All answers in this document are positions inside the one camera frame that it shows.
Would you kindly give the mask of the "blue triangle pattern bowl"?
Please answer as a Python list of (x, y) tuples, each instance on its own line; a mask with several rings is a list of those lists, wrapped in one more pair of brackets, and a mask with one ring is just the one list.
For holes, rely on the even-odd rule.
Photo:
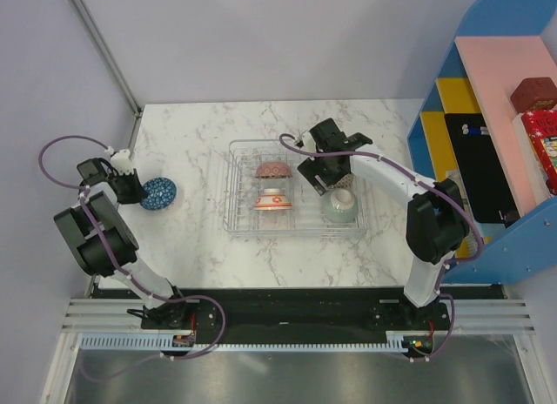
[(143, 184), (145, 196), (140, 205), (147, 211), (160, 211), (169, 207), (177, 196), (175, 183), (164, 177), (152, 178)]

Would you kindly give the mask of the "pale green glazed bowl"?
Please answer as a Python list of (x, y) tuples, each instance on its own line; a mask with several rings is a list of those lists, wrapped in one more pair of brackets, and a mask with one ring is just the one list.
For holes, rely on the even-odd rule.
[(321, 197), (321, 207), (326, 219), (335, 224), (352, 223), (359, 212), (356, 195), (348, 189), (334, 189)]

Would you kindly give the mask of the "red floral pattern bowl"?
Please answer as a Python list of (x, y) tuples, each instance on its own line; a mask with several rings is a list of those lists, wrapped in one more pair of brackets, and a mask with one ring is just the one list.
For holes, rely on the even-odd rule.
[(292, 169), (283, 161), (267, 161), (261, 163), (255, 172), (256, 178), (291, 178)]

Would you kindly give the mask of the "orange white floral bowl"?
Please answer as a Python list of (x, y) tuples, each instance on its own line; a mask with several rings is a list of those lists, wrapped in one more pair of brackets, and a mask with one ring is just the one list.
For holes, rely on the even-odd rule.
[(253, 209), (255, 211), (291, 210), (292, 202), (286, 190), (282, 188), (265, 188), (256, 197)]

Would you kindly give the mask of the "brown lattice pattern bowl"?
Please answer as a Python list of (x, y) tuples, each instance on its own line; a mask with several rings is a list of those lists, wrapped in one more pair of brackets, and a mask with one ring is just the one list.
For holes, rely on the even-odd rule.
[(354, 176), (351, 173), (346, 174), (337, 183), (332, 185), (332, 189), (347, 189), (347, 190), (350, 190), (352, 188), (353, 180), (354, 180)]

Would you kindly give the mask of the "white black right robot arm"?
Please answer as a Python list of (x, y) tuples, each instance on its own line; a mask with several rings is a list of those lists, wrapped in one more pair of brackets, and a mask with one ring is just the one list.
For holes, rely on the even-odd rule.
[(406, 243), (413, 263), (404, 286), (408, 301), (399, 306), (398, 315), (405, 327), (421, 327), (430, 318), (428, 305), (438, 296), (442, 267), (470, 232), (458, 185), (389, 159), (371, 138), (360, 132), (348, 136), (331, 118), (295, 138), (291, 149), (305, 156), (298, 171), (319, 195), (353, 175), (406, 208)]

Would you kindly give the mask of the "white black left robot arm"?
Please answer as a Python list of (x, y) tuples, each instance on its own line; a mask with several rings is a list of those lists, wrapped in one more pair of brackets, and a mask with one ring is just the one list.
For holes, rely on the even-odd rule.
[(148, 212), (160, 212), (177, 197), (175, 183), (159, 177), (143, 184), (136, 169), (123, 173), (102, 158), (85, 160), (77, 171), (82, 178), (77, 204), (53, 218), (77, 264), (90, 276), (125, 284), (142, 299), (144, 309), (162, 307), (161, 319), (170, 327), (187, 325), (190, 306), (139, 256), (138, 242), (117, 210), (119, 205), (138, 204)]

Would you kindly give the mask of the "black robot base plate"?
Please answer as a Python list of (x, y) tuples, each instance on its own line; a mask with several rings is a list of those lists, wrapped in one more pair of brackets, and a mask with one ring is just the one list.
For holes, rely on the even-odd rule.
[(194, 290), (194, 301), (135, 311), (143, 329), (194, 329), (220, 340), (383, 340), (389, 331), (449, 327), (439, 300), (416, 308), (400, 287)]

